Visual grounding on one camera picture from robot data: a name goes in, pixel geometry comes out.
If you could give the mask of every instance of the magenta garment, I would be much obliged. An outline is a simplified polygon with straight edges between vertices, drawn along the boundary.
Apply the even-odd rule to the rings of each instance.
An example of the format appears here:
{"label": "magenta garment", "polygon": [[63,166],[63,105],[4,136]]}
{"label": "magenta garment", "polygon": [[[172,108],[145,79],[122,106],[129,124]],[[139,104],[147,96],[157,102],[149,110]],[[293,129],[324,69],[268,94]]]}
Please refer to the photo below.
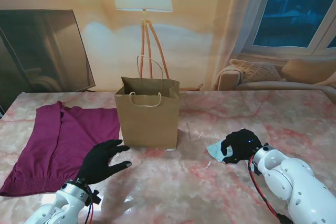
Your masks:
{"label": "magenta garment", "polygon": [[57,191],[75,178],[94,145],[119,138],[119,127],[116,109],[68,108],[61,102],[38,108],[33,132],[0,195]]}

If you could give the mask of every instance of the marble table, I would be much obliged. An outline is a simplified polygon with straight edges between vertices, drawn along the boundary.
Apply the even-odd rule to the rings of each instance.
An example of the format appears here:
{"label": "marble table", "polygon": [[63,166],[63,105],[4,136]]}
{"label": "marble table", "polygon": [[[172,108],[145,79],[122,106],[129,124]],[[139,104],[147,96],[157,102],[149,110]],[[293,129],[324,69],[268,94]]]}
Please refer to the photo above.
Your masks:
{"label": "marble table", "polygon": [[[0,184],[34,126],[36,109],[62,101],[66,106],[114,108],[111,92],[23,93],[0,120]],[[206,91],[181,93],[178,147],[174,151],[132,148],[113,163],[131,168],[92,186],[102,202],[95,224],[269,224],[278,223],[257,194],[246,163],[224,165],[206,146],[245,127],[289,156],[311,165],[336,195],[336,107],[320,91]],[[273,207],[286,213],[262,177],[257,180]],[[54,194],[0,197],[0,224],[24,223]],[[80,214],[84,223],[88,208]]]}

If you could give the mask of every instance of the wooden tripod lamp stand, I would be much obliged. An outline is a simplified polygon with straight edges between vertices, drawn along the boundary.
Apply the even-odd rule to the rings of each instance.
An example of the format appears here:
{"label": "wooden tripod lamp stand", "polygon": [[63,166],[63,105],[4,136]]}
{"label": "wooden tripod lamp stand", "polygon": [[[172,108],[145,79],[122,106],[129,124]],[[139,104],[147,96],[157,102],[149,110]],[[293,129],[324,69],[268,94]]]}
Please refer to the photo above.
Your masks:
{"label": "wooden tripod lamp stand", "polygon": [[[162,47],[161,44],[159,42],[159,38],[154,30],[154,27],[152,25],[152,22],[150,19],[142,19],[141,20],[141,55],[144,54],[144,50],[145,50],[145,33],[146,33],[146,40],[147,40],[147,46],[148,46],[148,57],[151,59],[152,58],[152,53],[151,53],[151,43],[149,40],[149,32],[148,32],[148,26],[150,30],[152,31],[152,34],[155,38],[156,44],[158,45],[159,51],[160,51],[160,55],[161,55],[161,59],[162,59],[162,64],[163,64],[163,68],[164,71],[166,73],[167,79],[169,79],[169,74],[168,74],[168,70],[167,70],[167,65],[166,62],[164,60],[164,55],[163,55],[163,51],[162,51]],[[142,70],[143,70],[143,57],[141,57],[141,61],[140,61],[140,76],[142,77]],[[150,71],[150,77],[153,78],[153,70],[152,70],[152,61],[149,60],[149,71]]]}

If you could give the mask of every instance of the brown paper bag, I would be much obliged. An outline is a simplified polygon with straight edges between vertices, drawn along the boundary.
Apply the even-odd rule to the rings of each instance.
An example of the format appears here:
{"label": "brown paper bag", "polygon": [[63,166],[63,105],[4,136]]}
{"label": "brown paper bag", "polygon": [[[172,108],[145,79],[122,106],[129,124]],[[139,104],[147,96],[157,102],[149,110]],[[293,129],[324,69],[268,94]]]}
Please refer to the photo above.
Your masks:
{"label": "brown paper bag", "polygon": [[180,83],[163,80],[160,69],[161,80],[121,78],[124,87],[114,97],[125,145],[176,148]]}

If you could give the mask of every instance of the sofa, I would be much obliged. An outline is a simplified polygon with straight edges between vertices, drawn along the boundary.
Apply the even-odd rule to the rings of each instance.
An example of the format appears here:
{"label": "sofa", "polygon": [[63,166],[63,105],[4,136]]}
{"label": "sofa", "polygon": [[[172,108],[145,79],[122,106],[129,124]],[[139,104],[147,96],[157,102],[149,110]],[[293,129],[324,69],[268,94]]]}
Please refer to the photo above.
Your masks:
{"label": "sofa", "polygon": [[320,90],[336,104],[336,89],[313,85],[327,80],[336,72],[336,58],[292,59],[284,66],[274,65],[286,81],[256,81],[242,83],[243,72],[233,66],[218,75],[215,90]]}

